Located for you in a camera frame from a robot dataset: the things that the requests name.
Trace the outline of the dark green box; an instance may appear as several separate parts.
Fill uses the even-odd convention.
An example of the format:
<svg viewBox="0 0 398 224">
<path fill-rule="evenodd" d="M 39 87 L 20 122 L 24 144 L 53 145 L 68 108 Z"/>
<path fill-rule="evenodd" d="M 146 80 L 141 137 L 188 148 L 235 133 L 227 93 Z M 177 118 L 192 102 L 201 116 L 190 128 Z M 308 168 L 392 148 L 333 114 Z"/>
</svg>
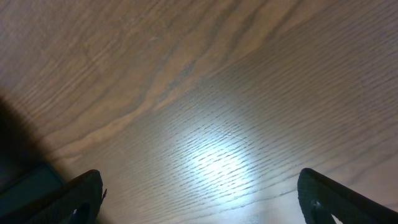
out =
<svg viewBox="0 0 398 224">
<path fill-rule="evenodd" d="M 60 174 L 44 163 L 1 187 L 1 216 L 37 200 L 65 184 Z"/>
</svg>

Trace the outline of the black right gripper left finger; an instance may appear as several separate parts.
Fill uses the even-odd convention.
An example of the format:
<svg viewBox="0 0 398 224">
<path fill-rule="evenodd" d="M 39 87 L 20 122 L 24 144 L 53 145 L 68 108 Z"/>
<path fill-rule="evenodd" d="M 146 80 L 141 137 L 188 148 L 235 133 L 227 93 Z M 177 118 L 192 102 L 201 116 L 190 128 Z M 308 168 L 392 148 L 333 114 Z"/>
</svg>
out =
<svg viewBox="0 0 398 224">
<path fill-rule="evenodd" d="M 98 170 L 89 170 L 5 216 L 1 223 L 95 223 L 103 202 Z"/>
</svg>

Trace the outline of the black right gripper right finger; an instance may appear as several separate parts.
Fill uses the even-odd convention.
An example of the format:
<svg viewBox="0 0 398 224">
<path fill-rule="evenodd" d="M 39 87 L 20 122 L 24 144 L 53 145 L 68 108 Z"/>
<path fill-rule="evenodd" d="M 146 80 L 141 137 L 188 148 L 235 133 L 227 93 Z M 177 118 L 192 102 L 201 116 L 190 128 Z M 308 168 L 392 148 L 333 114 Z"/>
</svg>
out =
<svg viewBox="0 0 398 224">
<path fill-rule="evenodd" d="M 310 168 L 301 170 L 298 200 L 306 223 L 397 223 L 397 212 Z"/>
</svg>

